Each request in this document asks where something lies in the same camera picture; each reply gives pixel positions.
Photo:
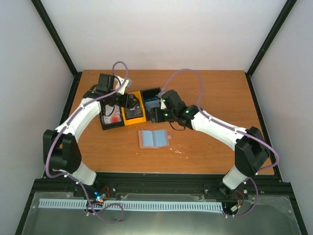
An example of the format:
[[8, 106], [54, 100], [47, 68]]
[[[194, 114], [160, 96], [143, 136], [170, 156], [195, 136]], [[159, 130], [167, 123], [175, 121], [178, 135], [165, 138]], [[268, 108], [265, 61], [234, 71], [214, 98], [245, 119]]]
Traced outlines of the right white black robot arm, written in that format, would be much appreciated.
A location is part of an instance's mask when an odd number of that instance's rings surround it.
[[161, 91], [160, 108], [165, 119], [191, 130], [205, 133], [227, 145], [234, 151], [234, 166], [223, 177], [217, 187], [221, 197], [228, 198], [237, 187], [266, 169], [264, 163], [270, 154], [275, 156], [275, 167], [279, 163], [278, 153], [267, 144], [261, 131], [252, 126], [249, 129], [222, 121], [200, 106], [186, 104], [174, 90]]

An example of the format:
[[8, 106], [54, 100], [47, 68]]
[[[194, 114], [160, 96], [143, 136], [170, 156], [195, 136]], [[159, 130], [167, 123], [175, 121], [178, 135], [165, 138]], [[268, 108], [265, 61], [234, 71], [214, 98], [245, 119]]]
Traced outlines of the pink leather card holder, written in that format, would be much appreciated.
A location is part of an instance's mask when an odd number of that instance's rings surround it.
[[168, 147], [170, 145], [169, 139], [171, 135], [167, 130], [139, 130], [139, 147], [145, 148], [161, 148]]

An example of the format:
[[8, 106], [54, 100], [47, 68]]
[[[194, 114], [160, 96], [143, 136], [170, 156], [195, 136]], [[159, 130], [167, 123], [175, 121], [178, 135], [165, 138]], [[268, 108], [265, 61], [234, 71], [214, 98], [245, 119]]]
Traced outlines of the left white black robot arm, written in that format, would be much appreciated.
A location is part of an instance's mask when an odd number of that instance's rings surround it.
[[131, 108], [134, 106], [134, 95], [127, 94], [132, 81], [113, 74], [100, 74], [98, 83], [84, 95], [75, 111], [54, 130], [43, 134], [43, 155], [45, 173], [49, 178], [70, 177], [85, 185], [85, 192], [96, 197], [102, 191], [97, 182], [95, 171], [89, 169], [82, 160], [78, 140], [105, 106]]

